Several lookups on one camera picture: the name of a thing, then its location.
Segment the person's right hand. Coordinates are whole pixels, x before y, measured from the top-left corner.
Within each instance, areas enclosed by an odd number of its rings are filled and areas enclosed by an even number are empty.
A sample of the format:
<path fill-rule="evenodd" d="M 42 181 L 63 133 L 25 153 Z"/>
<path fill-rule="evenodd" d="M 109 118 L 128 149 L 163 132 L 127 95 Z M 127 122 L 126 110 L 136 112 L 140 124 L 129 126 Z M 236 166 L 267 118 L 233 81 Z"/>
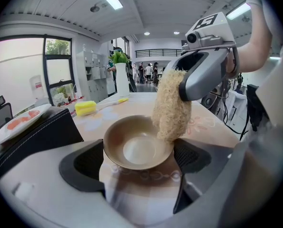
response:
<path fill-rule="evenodd" d="M 230 50 L 227 56 L 226 72 L 232 74 L 235 71 L 236 71 L 235 58 L 233 52 Z"/>

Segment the white tall vase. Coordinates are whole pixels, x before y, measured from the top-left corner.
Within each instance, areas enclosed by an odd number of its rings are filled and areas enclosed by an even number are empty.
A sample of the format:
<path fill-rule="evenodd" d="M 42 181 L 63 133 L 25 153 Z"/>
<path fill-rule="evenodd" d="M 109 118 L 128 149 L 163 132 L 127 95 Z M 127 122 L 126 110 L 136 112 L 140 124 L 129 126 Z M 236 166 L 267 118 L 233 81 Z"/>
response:
<path fill-rule="evenodd" d="M 126 73 L 126 64 L 125 63 L 116 63 L 116 85 L 117 93 L 120 97 L 128 96 L 129 91 L 129 81 Z"/>

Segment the black leather box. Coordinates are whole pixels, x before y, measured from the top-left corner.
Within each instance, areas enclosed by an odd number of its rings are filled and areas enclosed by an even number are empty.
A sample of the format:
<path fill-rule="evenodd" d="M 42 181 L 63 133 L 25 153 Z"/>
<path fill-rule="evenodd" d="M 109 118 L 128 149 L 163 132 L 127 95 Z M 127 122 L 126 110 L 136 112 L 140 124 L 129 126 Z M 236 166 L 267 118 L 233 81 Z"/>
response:
<path fill-rule="evenodd" d="M 52 106 L 27 130 L 0 145 L 0 177 L 34 153 L 82 141 L 69 110 Z"/>

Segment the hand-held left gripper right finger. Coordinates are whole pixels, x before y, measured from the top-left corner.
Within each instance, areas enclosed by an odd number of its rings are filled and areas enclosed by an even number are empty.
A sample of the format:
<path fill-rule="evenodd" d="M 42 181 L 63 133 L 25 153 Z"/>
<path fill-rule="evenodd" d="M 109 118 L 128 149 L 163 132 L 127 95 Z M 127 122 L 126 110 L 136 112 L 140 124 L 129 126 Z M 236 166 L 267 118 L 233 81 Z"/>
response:
<path fill-rule="evenodd" d="M 203 195 L 227 164 L 233 148 L 177 139 L 174 158 L 182 173 L 180 188 L 173 208 L 178 214 Z"/>

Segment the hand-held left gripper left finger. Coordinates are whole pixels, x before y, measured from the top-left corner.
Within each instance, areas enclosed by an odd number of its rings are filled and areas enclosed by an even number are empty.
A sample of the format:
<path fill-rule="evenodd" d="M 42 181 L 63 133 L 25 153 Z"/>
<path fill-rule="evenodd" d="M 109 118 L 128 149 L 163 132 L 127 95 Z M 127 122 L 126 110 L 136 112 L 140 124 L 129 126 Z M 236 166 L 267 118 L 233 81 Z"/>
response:
<path fill-rule="evenodd" d="M 106 201 L 102 162 L 102 140 L 38 152 L 0 178 L 0 192 L 31 227 L 134 228 Z"/>

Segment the brown bowl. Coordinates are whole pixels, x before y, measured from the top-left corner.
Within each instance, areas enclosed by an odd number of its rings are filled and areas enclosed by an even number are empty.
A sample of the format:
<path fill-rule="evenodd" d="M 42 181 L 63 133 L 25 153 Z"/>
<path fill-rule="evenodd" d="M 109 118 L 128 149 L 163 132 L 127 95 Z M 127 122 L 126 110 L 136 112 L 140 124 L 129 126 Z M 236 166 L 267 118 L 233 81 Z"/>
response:
<path fill-rule="evenodd" d="M 173 143 L 158 139 L 157 133 L 150 116 L 126 116 L 107 129 L 104 152 L 113 163 L 125 169 L 154 168 L 166 161 L 174 148 Z"/>

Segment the tan scrubbing sponge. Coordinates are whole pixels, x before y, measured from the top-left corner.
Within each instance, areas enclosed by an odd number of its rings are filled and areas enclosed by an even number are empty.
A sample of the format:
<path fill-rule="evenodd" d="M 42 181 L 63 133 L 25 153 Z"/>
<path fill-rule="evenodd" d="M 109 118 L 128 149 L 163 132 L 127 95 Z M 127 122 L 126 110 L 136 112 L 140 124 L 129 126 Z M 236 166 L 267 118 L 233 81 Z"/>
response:
<path fill-rule="evenodd" d="M 179 95 L 185 75 L 186 71 L 171 69 L 162 74 L 158 83 L 151 119 L 158 129 L 157 138 L 167 143 L 185 134 L 191 119 L 192 102 L 183 101 Z"/>

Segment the black balcony railing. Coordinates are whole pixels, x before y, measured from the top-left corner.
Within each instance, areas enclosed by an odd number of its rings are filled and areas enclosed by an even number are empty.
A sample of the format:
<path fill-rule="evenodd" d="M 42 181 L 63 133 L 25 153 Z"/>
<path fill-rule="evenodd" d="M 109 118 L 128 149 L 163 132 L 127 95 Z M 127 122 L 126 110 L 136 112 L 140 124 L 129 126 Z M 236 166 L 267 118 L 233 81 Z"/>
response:
<path fill-rule="evenodd" d="M 143 49 L 136 50 L 136 57 L 177 57 L 180 56 L 180 49 Z"/>

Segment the green leafy plant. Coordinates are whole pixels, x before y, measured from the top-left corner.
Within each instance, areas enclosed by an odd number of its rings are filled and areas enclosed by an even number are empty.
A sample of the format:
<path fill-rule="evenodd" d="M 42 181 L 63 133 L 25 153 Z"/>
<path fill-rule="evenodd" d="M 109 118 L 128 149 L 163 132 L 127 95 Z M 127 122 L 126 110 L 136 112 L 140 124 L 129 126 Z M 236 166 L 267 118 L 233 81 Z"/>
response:
<path fill-rule="evenodd" d="M 114 50 L 108 57 L 108 62 L 111 64 L 127 63 L 129 61 L 127 55 L 119 49 Z"/>

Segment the person's right forearm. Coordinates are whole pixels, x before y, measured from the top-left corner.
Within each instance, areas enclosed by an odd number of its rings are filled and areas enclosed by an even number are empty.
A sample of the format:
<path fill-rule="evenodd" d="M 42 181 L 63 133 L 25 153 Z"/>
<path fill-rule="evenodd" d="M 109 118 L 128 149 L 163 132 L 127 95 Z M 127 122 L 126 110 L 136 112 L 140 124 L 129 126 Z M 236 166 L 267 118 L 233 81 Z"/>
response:
<path fill-rule="evenodd" d="M 263 8 L 251 4 L 252 33 L 249 42 L 238 48 L 240 73 L 254 72 L 264 66 L 269 57 L 272 34 L 266 24 Z"/>

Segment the white flower bunch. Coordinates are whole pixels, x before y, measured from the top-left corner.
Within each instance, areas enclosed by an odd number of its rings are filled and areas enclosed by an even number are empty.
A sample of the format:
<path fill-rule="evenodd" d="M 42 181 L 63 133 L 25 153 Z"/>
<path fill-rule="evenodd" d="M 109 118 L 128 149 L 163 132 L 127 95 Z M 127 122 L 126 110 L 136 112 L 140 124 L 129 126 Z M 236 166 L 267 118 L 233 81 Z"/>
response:
<path fill-rule="evenodd" d="M 63 93 L 58 93 L 53 96 L 53 104 L 57 107 L 61 107 L 68 103 L 68 99 L 64 96 Z"/>

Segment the white round plate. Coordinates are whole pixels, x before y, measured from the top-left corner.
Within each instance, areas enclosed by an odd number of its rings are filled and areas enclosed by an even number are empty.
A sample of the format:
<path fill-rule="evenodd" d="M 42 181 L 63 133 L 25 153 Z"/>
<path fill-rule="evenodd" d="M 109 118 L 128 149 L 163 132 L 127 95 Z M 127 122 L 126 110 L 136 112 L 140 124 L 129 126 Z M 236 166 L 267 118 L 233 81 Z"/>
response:
<path fill-rule="evenodd" d="M 50 108 L 52 107 L 51 104 L 43 104 L 41 106 L 35 107 L 31 110 L 28 110 L 19 116 L 13 118 L 10 122 L 5 124 L 3 127 L 0 128 L 0 144 L 18 136 L 21 134 L 23 131 L 27 130 L 29 127 L 31 127 L 37 120 L 40 119 L 40 117 L 43 116 L 44 113 L 46 113 Z M 40 114 L 37 115 L 36 117 L 30 119 L 28 112 L 32 110 L 39 110 Z M 14 129 L 9 130 L 7 129 L 7 125 L 11 123 L 14 119 L 20 118 L 20 117 L 28 117 L 29 120 L 27 122 L 20 123 L 18 126 L 16 126 Z"/>

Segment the person's grey shirt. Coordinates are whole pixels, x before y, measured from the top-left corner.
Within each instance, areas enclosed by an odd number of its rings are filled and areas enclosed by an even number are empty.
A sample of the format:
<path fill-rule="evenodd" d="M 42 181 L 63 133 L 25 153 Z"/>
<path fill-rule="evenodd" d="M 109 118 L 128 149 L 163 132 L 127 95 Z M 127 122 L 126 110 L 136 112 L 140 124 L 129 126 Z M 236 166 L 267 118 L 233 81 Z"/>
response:
<path fill-rule="evenodd" d="M 246 138 L 249 139 L 268 131 L 271 127 L 283 126 L 283 26 L 268 0 L 246 0 L 246 2 L 263 9 L 265 23 L 273 38 L 281 45 L 280 60 L 255 92 L 267 116 L 262 117 L 256 131 L 252 130 L 252 133 L 247 135 Z"/>

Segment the beige checked tablecloth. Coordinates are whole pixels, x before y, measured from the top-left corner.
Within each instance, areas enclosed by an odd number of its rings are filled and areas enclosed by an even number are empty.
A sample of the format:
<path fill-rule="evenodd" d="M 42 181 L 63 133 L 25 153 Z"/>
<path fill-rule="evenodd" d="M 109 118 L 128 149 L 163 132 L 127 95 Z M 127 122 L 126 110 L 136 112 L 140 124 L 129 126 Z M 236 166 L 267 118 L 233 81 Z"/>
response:
<path fill-rule="evenodd" d="M 155 93 L 131 93 L 129 100 L 106 107 L 98 113 L 75 117 L 85 141 L 101 139 L 116 120 L 130 115 L 151 115 Z M 192 116 L 184 134 L 187 139 L 235 147 L 239 140 L 216 116 L 199 102 L 192 103 Z M 173 156 L 145 171 L 131 171 L 105 158 L 99 171 L 108 203 L 137 227 L 153 227 L 172 217 L 180 187 L 181 172 Z"/>

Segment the black office chair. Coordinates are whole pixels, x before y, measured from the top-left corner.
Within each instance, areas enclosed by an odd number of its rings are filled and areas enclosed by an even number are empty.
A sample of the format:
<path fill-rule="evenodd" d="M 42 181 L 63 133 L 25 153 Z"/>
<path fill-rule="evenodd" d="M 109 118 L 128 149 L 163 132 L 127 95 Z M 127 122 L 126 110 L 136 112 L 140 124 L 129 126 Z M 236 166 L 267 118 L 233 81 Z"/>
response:
<path fill-rule="evenodd" d="M 10 103 L 6 103 L 4 96 L 0 96 L 0 128 L 13 119 Z"/>

